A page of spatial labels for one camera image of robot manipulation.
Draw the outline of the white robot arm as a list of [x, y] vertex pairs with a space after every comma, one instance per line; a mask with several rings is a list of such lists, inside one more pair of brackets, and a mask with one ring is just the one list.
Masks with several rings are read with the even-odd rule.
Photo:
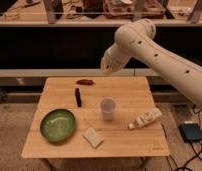
[[155, 43], [155, 34], [156, 26], [149, 19], [120, 26], [114, 44], [101, 59], [101, 70], [105, 74], [117, 72], [134, 57], [202, 109], [202, 67]]

